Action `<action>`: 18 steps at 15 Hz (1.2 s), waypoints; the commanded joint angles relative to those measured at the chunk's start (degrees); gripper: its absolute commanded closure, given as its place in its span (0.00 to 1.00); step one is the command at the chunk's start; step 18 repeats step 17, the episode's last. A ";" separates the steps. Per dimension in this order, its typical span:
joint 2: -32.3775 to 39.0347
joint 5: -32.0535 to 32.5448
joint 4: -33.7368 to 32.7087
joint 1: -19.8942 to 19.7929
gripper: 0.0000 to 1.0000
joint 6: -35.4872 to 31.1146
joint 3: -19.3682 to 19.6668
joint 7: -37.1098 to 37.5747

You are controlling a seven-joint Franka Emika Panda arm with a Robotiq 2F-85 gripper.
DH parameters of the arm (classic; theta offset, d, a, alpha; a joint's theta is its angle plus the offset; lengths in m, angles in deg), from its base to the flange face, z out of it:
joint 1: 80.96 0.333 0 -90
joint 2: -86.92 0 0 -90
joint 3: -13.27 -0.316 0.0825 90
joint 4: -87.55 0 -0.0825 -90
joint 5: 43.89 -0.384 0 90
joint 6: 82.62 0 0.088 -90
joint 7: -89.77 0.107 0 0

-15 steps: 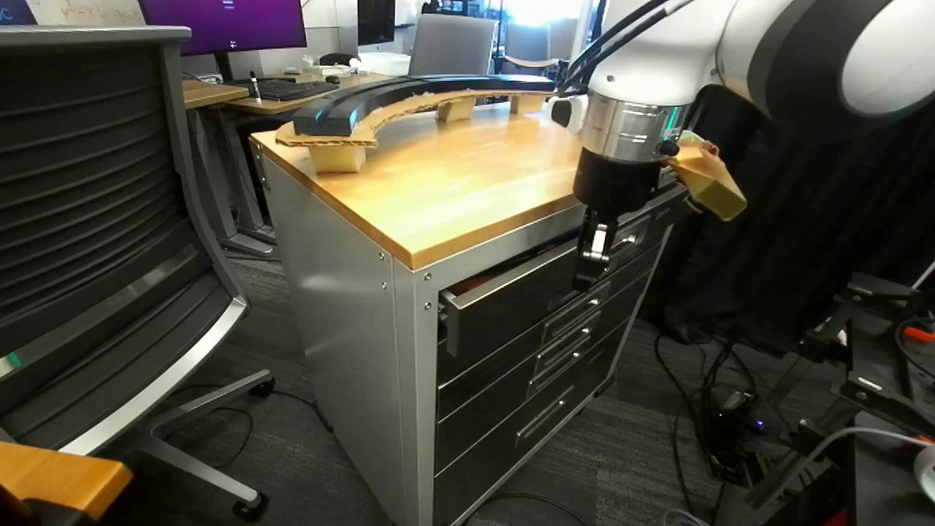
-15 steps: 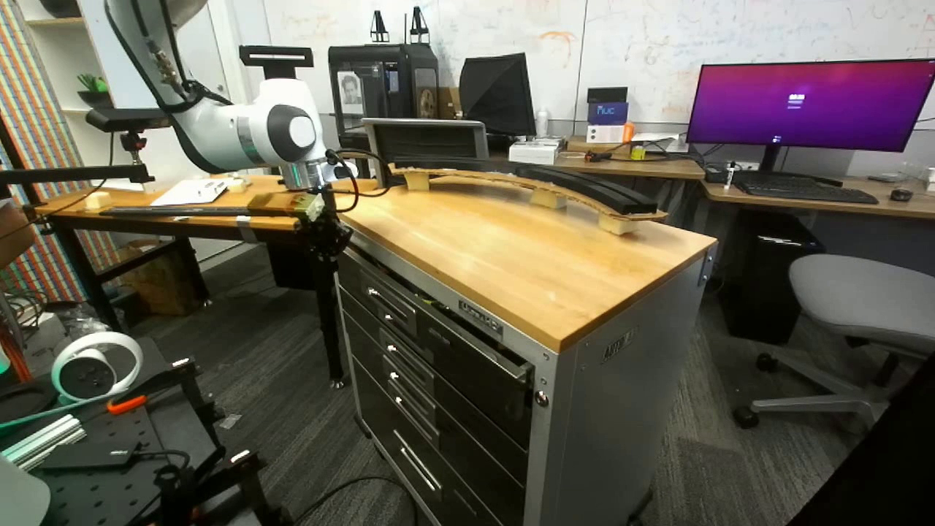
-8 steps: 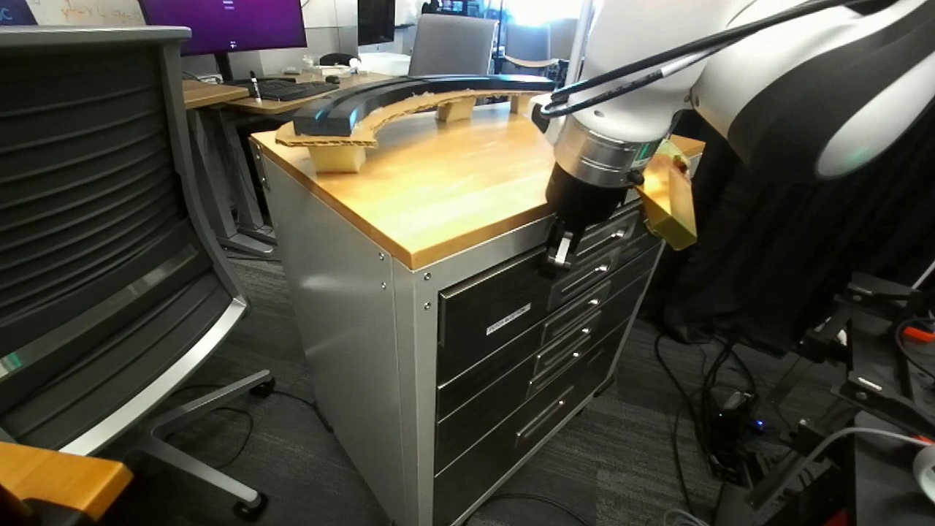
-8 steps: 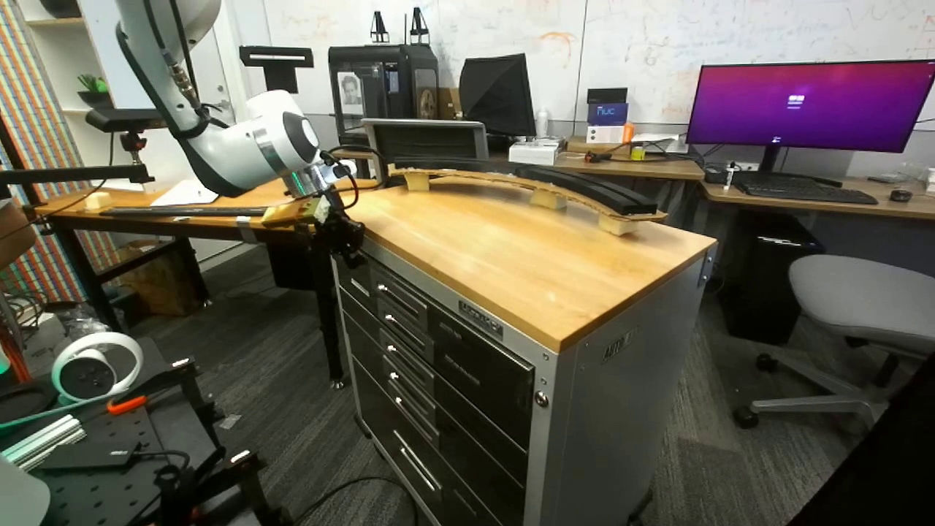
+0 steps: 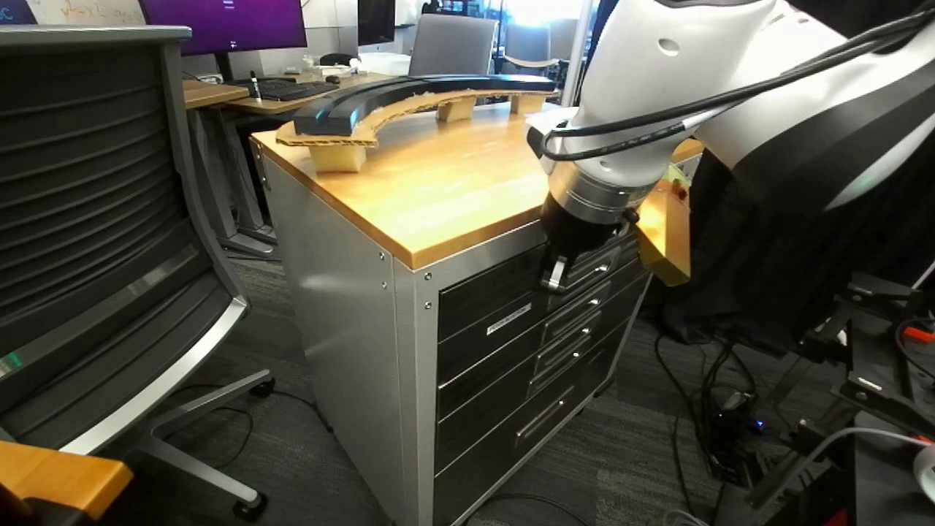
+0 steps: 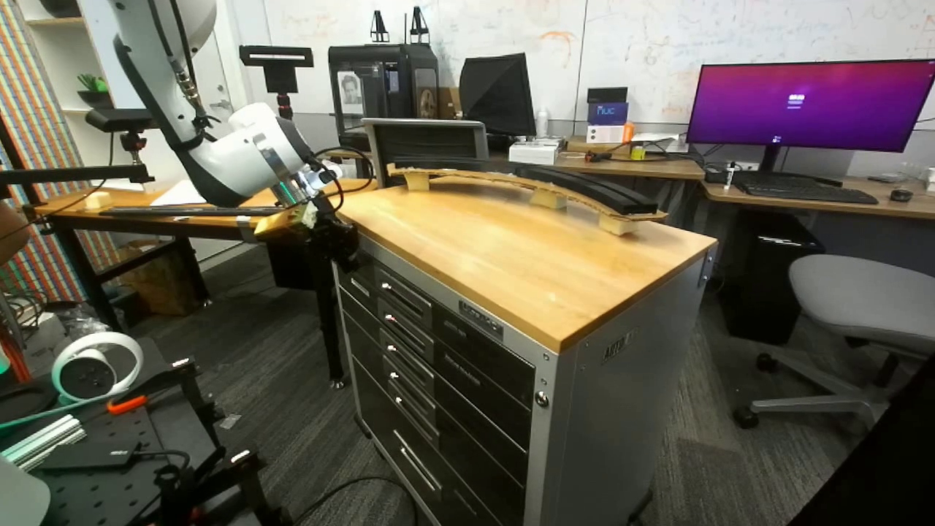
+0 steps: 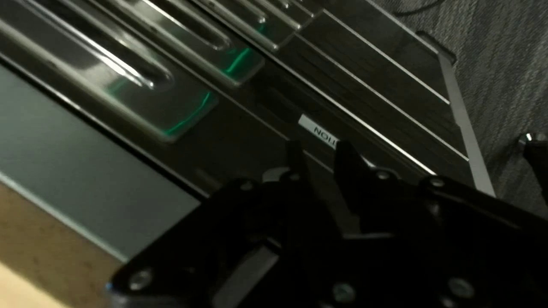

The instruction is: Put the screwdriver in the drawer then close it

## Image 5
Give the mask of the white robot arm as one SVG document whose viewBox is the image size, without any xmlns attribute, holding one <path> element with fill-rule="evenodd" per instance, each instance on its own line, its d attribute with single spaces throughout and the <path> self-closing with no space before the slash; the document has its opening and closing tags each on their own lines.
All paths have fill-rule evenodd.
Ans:
<svg viewBox="0 0 935 526">
<path fill-rule="evenodd" d="M 608 242 L 694 139 L 766 207 L 820 213 L 935 130 L 935 12 L 842 36 L 790 0 L 622 0 L 577 105 L 527 125 L 549 165 L 544 283 Z"/>
</svg>

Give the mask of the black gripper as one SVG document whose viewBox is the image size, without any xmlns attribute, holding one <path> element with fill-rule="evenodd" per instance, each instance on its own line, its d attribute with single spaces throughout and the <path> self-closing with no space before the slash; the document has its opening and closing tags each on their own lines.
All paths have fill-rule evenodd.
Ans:
<svg viewBox="0 0 935 526">
<path fill-rule="evenodd" d="M 565 273 L 583 251 L 608 247 L 614 237 L 625 235 L 637 222 L 637 212 L 628 207 L 611 226 L 596 226 L 573 216 L 555 200 L 544 201 L 541 228 L 545 235 L 541 283 L 557 292 L 565 282 Z"/>
</svg>

